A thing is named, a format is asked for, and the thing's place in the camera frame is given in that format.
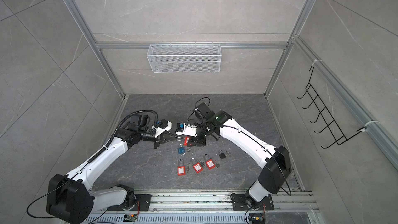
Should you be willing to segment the blue padlock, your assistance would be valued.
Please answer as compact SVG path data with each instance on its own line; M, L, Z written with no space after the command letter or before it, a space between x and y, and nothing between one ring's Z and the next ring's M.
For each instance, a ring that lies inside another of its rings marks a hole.
M183 144L180 144L180 145L178 146L178 148L177 148L177 152L178 152L178 154L184 155L184 154L186 153L186 151L185 151L185 146L184 146Z

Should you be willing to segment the red padlock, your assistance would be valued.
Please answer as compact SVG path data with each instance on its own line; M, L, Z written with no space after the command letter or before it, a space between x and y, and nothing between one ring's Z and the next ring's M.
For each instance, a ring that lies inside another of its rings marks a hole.
M188 136L184 138L184 145L185 145L185 146L188 145L189 139L190 139L190 138L189 138Z
M201 163L196 158L191 158L191 162L192 162L192 167L197 174L203 171Z
M184 176L186 174L186 167L182 159L178 160L177 175Z
M204 154L203 158L204 158L205 164L209 170L213 169L216 166L215 162L208 154Z

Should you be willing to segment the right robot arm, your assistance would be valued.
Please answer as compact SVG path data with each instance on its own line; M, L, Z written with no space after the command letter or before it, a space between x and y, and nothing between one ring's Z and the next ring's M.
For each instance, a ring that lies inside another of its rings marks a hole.
M248 154L262 169L258 179L245 192L243 203L251 209L257 209L263 200L271 194L275 195L287 184L287 178L292 172L290 154L286 147L278 148L259 139L242 127L230 114L225 111L212 111L207 104L195 106L192 114L198 122L189 124L178 123L177 135L188 136L187 146L202 147L206 145L208 136L218 136L231 141L246 154Z

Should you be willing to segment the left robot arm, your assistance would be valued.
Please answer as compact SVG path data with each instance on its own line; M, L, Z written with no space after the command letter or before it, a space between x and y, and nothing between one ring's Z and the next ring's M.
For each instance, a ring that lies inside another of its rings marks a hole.
M155 147L167 142L172 123L158 119L154 110L139 110L124 117L111 137L94 155L65 175L57 174L48 185L46 212L49 219L80 224L93 212L109 207L129 211L138 207L134 189L117 184L104 190L92 187L99 176L121 155L140 141Z

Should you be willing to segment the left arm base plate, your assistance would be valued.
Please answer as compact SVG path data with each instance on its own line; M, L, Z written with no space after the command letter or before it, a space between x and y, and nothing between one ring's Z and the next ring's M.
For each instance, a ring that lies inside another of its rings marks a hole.
M138 194L127 204L108 207L108 211L149 211L152 195Z

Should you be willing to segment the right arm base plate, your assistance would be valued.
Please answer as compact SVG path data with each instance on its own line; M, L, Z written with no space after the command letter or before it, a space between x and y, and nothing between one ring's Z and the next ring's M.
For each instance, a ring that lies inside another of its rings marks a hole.
M234 211L246 211L252 210L266 210L272 211L275 209L273 199L271 195L265 196L260 202L254 200L248 194L230 194Z

